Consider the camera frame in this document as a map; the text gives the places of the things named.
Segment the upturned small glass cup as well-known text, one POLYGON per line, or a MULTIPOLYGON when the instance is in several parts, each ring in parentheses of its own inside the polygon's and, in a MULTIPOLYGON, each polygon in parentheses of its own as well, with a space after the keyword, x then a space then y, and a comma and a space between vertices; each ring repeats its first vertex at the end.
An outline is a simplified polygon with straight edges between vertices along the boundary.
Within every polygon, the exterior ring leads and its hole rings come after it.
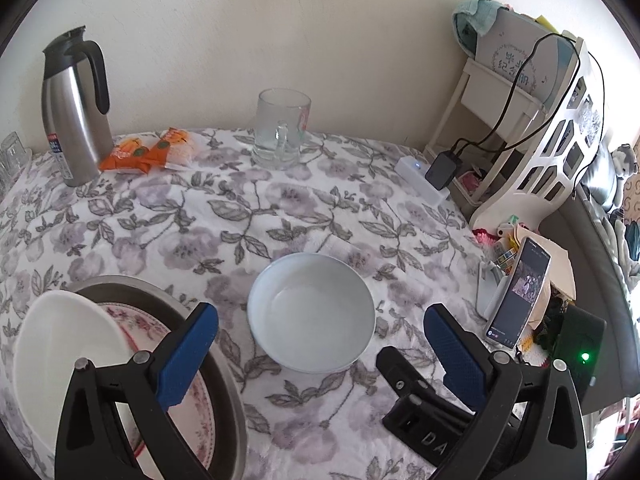
POLYGON ((31 160, 32 150, 24 147, 16 132, 11 132, 1 141, 1 165, 12 183, 21 177, 31 160))

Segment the floral fleece tablecloth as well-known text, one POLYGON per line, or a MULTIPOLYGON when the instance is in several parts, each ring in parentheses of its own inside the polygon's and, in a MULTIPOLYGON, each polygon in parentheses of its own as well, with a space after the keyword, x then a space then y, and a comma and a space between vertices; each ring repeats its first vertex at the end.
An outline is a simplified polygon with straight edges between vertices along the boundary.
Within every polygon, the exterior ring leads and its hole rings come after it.
POLYGON ((486 263, 459 208, 428 206, 396 174, 407 149, 313 133, 299 165, 252 162, 252 136, 203 129, 186 171, 107 172, 71 188, 49 154, 36 156, 1 203, 1 419, 47 479, 53 456, 25 426, 12 385, 15 339, 44 292, 129 275, 192 308, 213 304, 220 343, 247 417, 250 479, 425 479, 432 467, 382 417, 395 401, 375 369, 391 344, 435 387, 444 372, 423 335, 423 312, 444 304, 467 330, 486 263), (341 259, 367 283, 375 332, 342 372, 304 375, 266 356, 246 304, 258 274, 293 252, 341 259))

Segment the pale blue round bowl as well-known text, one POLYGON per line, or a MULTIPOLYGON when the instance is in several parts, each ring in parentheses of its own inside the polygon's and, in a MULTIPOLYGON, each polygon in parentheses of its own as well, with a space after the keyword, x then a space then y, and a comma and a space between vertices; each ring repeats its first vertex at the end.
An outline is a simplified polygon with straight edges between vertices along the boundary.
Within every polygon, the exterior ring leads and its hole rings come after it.
POLYGON ((274 362, 306 374, 339 372, 365 352, 375 328, 366 282, 337 258, 299 252, 262 270, 246 314, 258 346, 274 362))

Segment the black power adapter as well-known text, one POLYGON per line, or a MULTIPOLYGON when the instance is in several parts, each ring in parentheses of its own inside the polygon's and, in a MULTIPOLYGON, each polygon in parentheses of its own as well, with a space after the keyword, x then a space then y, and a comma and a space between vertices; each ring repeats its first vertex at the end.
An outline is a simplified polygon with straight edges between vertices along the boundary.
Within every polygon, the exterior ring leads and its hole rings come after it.
POLYGON ((441 191, 454 180, 461 166, 461 159, 452 151, 439 153, 427 169, 425 180, 436 190, 441 191))

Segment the pink floral plate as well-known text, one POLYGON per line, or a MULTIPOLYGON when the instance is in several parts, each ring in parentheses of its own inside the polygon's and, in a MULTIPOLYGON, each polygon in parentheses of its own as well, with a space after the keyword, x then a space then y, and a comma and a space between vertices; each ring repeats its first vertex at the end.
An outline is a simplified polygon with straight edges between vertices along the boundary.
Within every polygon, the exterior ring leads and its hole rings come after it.
MULTIPOLYGON (((154 350, 170 329, 153 315, 138 308, 104 302, 100 307, 116 322, 133 352, 154 350)), ((134 448, 143 473, 151 479, 163 478, 142 440, 127 405, 116 404, 129 443, 134 448)), ((180 431, 183 439, 205 468, 212 462, 215 447, 215 419, 208 390, 201 373, 196 374, 182 402, 172 406, 168 415, 180 431)))

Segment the clear glass mug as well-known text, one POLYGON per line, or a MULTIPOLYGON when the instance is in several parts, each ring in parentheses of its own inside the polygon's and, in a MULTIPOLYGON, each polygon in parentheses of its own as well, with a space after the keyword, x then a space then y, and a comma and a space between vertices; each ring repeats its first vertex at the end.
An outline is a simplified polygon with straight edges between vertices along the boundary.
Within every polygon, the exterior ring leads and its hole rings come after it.
POLYGON ((310 97, 297 90, 271 88, 259 93, 252 153, 257 165, 282 170, 298 164, 310 107, 310 97))

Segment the white square bowl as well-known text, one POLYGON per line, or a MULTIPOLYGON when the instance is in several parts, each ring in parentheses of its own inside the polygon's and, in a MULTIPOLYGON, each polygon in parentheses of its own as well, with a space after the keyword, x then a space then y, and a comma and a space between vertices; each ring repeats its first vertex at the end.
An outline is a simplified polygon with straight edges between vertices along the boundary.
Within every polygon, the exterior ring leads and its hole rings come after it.
POLYGON ((16 340, 13 385, 26 424, 49 452, 77 359, 103 366, 130 356, 124 332, 93 301, 51 290, 32 303, 16 340))

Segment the white phone stand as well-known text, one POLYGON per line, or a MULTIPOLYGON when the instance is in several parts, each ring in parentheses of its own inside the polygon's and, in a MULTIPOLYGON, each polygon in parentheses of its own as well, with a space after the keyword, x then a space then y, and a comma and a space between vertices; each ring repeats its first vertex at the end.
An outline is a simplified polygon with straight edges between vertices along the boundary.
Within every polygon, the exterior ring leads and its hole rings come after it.
POLYGON ((491 261, 478 267, 475 311, 483 320, 490 319, 507 278, 491 261))

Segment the smartphone on stand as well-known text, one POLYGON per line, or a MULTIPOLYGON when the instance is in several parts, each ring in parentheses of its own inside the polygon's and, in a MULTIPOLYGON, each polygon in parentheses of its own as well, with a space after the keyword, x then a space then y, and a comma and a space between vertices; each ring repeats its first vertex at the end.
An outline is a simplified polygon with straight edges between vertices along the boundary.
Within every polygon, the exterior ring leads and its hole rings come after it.
POLYGON ((514 349, 544 288, 550 262, 551 256, 536 240, 524 238, 484 331, 490 344, 514 349))

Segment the orange snack packet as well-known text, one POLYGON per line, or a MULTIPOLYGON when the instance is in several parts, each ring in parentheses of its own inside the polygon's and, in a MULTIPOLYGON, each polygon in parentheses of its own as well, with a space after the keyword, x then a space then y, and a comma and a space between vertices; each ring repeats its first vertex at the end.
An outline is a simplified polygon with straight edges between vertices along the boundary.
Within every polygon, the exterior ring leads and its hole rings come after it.
POLYGON ((194 133, 169 128, 143 156, 142 162, 154 168, 189 169, 203 147, 194 133))
POLYGON ((124 136, 116 142, 111 153, 100 162, 99 168, 101 171, 147 174, 151 166, 143 159, 153 144, 153 139, 148 136, 124 136))

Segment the stainless steel thermos jug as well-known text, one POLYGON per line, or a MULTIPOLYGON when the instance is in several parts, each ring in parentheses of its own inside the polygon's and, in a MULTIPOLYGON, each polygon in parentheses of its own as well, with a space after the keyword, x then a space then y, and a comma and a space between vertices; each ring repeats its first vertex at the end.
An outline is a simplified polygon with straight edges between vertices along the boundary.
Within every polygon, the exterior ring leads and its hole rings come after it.
POLYGON ((85 30, 63 32, 43 50, 44 133, 63 181, 73 188, 96 178, 114 148, 104 56, 85 30))

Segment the white shelf unit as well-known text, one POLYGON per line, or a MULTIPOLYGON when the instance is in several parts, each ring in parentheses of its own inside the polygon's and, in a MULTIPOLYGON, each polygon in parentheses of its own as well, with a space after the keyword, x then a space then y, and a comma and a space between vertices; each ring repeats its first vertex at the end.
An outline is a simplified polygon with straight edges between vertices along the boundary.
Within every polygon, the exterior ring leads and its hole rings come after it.
POLYGON ((543 44, 566 44, 570 60, 550 104, 468 58, 445 111, 427 137, 424 154, 453 151, 463 166, 486 172, 470 191, 461 177, 449 185, 474 229, 494 232, 514 216, 537 229, 564 203, 597 154, 603 119, 601 78, 582 39, 550 34, 543 44))

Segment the large stainless steel basin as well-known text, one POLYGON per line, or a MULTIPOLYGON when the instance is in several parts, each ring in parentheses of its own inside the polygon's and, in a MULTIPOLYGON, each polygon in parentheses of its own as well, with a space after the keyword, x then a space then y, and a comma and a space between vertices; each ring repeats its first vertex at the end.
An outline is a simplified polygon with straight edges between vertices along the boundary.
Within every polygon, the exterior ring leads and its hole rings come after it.
MULTIPOLYGON (((136 307, 174 330, 190 309, 160 288, 130 276, 104 275, 71 284, 68 288, 96 304, 116 302, 136 307)), ((241 479, 247 456, 247 431, 243 403, 222 352, 211 346, 200 367, 213 402, 215 446, 208 468, 215 479, 241 479)))

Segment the white power strip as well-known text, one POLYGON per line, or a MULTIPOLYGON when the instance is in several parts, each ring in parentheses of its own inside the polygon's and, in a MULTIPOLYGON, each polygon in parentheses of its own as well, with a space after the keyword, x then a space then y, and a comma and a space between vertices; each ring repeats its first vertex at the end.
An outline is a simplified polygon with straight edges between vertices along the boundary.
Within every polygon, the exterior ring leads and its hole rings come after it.
POLYGON ((431 165, 428 162, 420 162, 412 156, 404 156, 398 159, 395 171, 432 207, 439 206, 450 195, 448 188, 436 190, 426 180, 426 173, 431 165))

